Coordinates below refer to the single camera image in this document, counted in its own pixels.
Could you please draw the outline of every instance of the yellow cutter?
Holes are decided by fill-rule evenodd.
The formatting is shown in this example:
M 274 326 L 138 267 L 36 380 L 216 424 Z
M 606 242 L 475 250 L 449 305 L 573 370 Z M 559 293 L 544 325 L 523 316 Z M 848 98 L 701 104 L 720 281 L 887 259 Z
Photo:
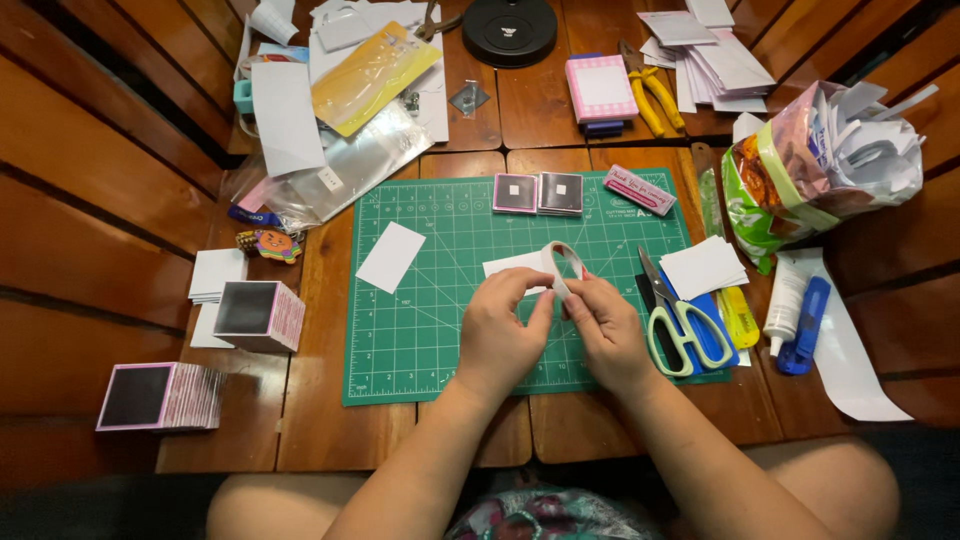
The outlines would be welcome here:
M 663 87 L 663 84 L 655 77 L 656 67 L 647 67 L 643 63 L 643 57 L 626 39 L 620 39 L 616 45 L 617 51 L 623 57 L 623 63 L 627 66 L 627 76 L 630 79 L 630 88 L 634 91 L 636 106 L 640 109 L 640 116 L 650 126 L 650 131 L 654 137 L 662 138 L 664 134 L 660 119 L 654 113 L 654 110 L 647 103 L 647 96 L 643 93 L 643 87 L 646 86 L 653 92 L 654 96 L 663 106 L 663 112 L 666 113 L 670 125 L 675 130 L 682 130 L 685 127 L 684 119 L 677 110 L 677 103 L 673 101 L 673 96 Z

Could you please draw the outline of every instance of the masking tape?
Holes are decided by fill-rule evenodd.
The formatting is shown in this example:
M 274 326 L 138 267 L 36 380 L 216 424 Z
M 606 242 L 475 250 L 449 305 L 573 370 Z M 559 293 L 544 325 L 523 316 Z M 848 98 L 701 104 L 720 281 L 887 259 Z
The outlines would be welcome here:
M 570 296 L 570 289 L 566 286 L 566 283 L 564 283 L 564 277 L 560 275 L 560 269 L 557 268 L 557 261 L 553 259 L 555 252 L 564 256 L 566 261 L 570 263 L 570 266 L 573 267 L 573 272 L 577 275 L 577 279 L 582 280 L 584 278 L 587 268 L 577 255 L 577 252 L 573 251 L 573 248 L 563 242 L 550 242 L 540 250 L 540 262 L 543 264 L 543 271 L 553 273 L 553 290 L 557 292 L 557 296 L 559 296 L 561 300 L 564 300 L 567 296 Z

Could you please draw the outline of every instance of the white tube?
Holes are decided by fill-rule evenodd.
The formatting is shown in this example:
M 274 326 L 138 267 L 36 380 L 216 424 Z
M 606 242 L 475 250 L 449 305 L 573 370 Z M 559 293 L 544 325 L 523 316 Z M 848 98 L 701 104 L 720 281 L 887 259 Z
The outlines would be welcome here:
M 780 354 L 784 341 L 793 341 L 797 336 L 800 310 L 804 306 L 804 293 L 810 277 L 797 269 L 785 258 L 777 259 L 777 275 L 774 291 L 767 309 L 767 322 L 763 334 L 770 338 L 770 356 Z

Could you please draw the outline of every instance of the person's left hand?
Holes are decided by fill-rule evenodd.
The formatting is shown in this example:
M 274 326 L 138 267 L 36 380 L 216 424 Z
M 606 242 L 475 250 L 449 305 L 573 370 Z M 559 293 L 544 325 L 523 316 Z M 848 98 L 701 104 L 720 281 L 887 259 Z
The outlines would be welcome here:
M 480 283 L 464 312 L 454 380 L 485 403 L 500 405 L 507 398 L 543 354 L 556 293 L 541 292 L 526 327 L 516 318 L 516 305 L 527 289 L 553 280 L 532 268 L 508 268 Z

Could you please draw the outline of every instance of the pliers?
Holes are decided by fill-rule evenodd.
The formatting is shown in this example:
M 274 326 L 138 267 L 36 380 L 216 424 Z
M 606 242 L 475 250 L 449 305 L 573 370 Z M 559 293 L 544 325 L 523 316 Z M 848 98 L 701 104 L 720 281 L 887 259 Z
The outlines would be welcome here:
M 426 16 L 423 18 L 423 24 L 414 31 L 414 36 L 419 37 L 420 39 L 430 42 L 430 39 L 433 39 L 433 36 L 438 32 L 445 32 L 452 28 L 456 28 L 460 21 L 463 20 L 464 16 L 460 13 L 457 13 L 457 16 L 449 18 L 444 22 L 436 23 L 433 22 L 433 7 L 437 5 L 437 0 L 430 0 L 426 5 Z
M 647 97 L 643 93 L 643 87 L 650 88 L 657 100 L 663 106 L 663 112 L 666 113 L 667 120 L 675 130 L 681 130 L 685 127 L 684 119 L 677 110 L 677 103 L 673 101 L 673 96 L 663 87 L 663 84 L 655 77 L 656 67 L 647 67 L 643 63 L 642 56 L 638 51 L 627 42 L 626 39 L 620 39 L 616 45 L 616 50 L 623 57 L 623 63 L 627 66 L 627 77 L 630 79 L 630 88 L 634 91 L 636 106 L 640 109 L 640 116 L 650 126 L 650 131 L 656 138 L 662 138 L 665 131 L 660 123 L 660 119 L 647 103 Z

